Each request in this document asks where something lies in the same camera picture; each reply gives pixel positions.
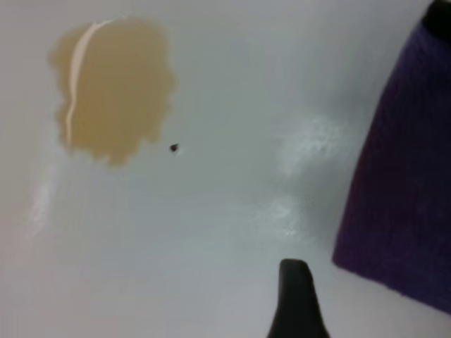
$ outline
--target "fabric texture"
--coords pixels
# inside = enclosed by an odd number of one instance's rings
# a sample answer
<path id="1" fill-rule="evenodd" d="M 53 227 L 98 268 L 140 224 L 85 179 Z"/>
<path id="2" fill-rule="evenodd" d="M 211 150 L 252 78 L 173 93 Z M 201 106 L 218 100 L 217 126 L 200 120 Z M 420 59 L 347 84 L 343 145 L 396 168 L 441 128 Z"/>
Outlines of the fabric texture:
<path id="1" fill-rule="evenodd" d="M 451 313 L 451 34 L 426 23 L 381 97 L 333 261 Z"/>

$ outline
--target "black object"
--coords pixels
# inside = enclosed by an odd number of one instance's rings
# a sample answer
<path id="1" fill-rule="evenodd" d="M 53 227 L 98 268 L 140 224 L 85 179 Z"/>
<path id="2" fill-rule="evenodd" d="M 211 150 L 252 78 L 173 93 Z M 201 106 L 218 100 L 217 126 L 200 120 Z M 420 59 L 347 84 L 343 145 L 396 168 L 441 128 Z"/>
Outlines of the black object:
<path id="1" fill-rule="evenodd" d="M 329 338 L 309 266 L 284 259 L 279 270 L 279 300 L 268 338 Z"/>

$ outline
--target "white surface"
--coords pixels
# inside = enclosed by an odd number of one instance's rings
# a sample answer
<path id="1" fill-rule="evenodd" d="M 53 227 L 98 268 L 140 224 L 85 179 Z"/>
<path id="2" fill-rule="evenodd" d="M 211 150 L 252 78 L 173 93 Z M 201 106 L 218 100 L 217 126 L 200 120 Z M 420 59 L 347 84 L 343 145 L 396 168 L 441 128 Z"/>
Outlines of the white surface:
<path id="1" fill-rule="evenodd" d="M 3 0 L 1 337 L 265 337 L 289 257 L 310 264 L 333 337 L 449 337 L 449 316 L 330 262 L 426 2 Z M 127 14 L 163 25 L 180 85 L 162 140 L 111 169 L 57 142 L 45 58 L 74 26 Z"/>

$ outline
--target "brown stain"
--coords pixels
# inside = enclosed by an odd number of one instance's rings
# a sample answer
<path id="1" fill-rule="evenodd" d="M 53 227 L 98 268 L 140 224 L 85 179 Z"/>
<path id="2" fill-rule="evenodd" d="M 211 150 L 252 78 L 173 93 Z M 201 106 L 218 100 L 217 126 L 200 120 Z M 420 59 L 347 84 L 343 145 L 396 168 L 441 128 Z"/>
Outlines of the brown stain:
<path id="1" fill-rule="evenodd" d="M 168 64 L 168 44 L 148 20 L 127 18 L 99 28 L 87 46 L 78 78 L 71 140 L 66 116 L 70 106 L 70 64 L 75 45 L 89 25 L 64 35 L 49 55 L 58 71 L 64 102 L 57 113 L 61 141 L 71 151 L 123 165 L 141 141 L 157 142 L 170 111 L 175 76 Z"/>

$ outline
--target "purple towel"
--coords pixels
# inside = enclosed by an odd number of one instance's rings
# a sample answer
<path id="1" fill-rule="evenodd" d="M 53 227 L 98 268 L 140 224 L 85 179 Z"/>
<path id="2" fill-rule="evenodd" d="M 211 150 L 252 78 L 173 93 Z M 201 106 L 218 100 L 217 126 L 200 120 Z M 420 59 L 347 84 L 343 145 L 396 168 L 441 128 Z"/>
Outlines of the purple towel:
<path id="1" fill-rule="evenodd" d="M 388 81 L 333 261 L 451 313 L 451 4 L 431 5 Z"/>

